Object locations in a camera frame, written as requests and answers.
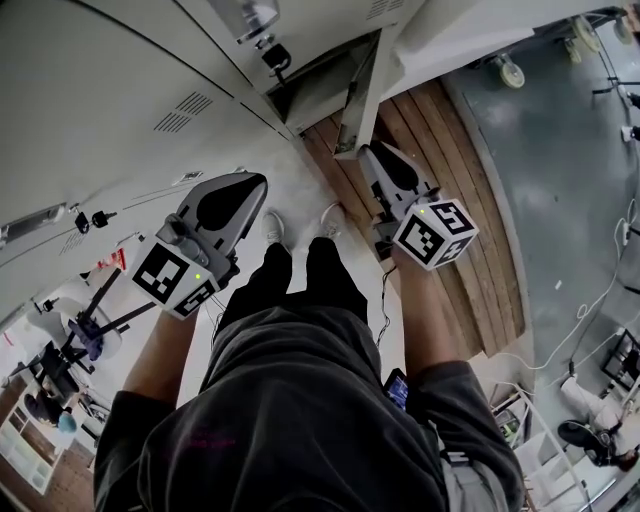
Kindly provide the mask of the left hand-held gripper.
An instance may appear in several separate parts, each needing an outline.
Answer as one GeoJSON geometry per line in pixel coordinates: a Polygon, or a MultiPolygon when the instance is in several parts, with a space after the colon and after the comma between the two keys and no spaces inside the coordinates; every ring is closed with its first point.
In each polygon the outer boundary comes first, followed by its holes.
{"type": "Polygon", "coordinates": [[[245,238],[267,192],[266,177],[252,172],[196,185],[181,203],[181,218],[167,216],[156,233],[145,237],[130,280],[170,315],[191,316],[239,273],[236,254],[225,253],[219,240],[245,238]]]}

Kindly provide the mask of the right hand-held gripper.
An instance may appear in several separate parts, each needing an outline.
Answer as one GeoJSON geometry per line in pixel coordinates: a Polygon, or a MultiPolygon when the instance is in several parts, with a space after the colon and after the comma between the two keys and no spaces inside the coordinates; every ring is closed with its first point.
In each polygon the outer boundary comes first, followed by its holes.
{"type": "Polygon", "coordinates": [[[397,199],[372,224],[380,258],[396,246],[431,271],[457,260],[478,235],[460,201],[430,190],[423,170],[401,150],[374,140],[359,149],[359,163],[376,197],[397,199]]]}

